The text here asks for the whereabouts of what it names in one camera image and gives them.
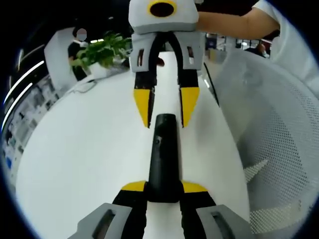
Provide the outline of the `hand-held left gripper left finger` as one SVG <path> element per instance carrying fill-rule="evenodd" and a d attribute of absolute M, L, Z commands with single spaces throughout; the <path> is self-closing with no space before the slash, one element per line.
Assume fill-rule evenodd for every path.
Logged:
<path fill-rule="evenodd" d="M 146 181 L 121 188 L 112 203 L 103 203 L 77 224 L 71 239 L 141 239 L 147 224 Z"/>

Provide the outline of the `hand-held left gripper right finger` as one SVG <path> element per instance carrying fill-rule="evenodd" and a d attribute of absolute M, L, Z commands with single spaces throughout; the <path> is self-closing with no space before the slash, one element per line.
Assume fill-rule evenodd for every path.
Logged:
<path fill-rule="evenodd" d="M 183 181 L 179 201 L 186 239 L 253 239 L 250 224 L 225 205 L 217 205 L 208 190 Z"/>

